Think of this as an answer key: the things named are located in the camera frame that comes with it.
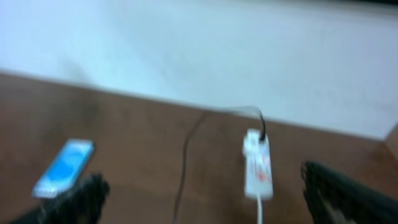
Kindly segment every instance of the wall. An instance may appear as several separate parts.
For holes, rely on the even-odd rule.
[[[3,0],[0,67],[376,139],[398,120],[398,8]]]

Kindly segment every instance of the smartphone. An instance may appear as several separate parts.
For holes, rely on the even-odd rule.
[[[93,141],[69,139],[35,184],[32,195],[39,198],[54,198],[71,188],[93,151]]]

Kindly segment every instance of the wire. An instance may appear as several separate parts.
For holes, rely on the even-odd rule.
[[[235,108],[227,108],[227,110],[223,110],[221,112],[226,113],[226,114],[239,114],[239,113],[243,112],[243,109],[255,109],[259,113],[259,117],[260,117],[260,120],[262,123],[262,132],[261,132],[260,141],[265,140],[265,138],[266,138],[266,122],[264,121],[264,117],[262,116],[261,110],[259,108],[255,107],[255,106],[240,106],[240,107],[235,107]],[[185,137],[184,144],[182,147],[182,171],[181,171],[180,185],[178,187],[178,191],[175,196],[172,224],[177,224],[177,220],[178,220],[178,211],[180,210],[182,193],[183,193],[184,186],[185,186],[185,176],[187,174],[187,152],[188,152],[189,142],[190,142],[192,136],[196,133],[199,126],[202,124],[202,122],[204,122],[205,118],[210,113],[211,113],[210,111],[202,113],[201,116],[197,119],[197,121],[193,125],[192,129],[189,130],[188,134]]]
[[[257,195],[257,224],[262,224],[262,205],[260,195]]]

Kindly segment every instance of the white power strip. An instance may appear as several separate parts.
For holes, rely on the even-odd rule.
[[[260,135],[259,130],[248,129],[243,143],[243,155],[246,157],[244,193],[249,198],[257,199],[258,224],[262,223],[261,200],[271,199],[274,195],[268,136],[260,141]]]

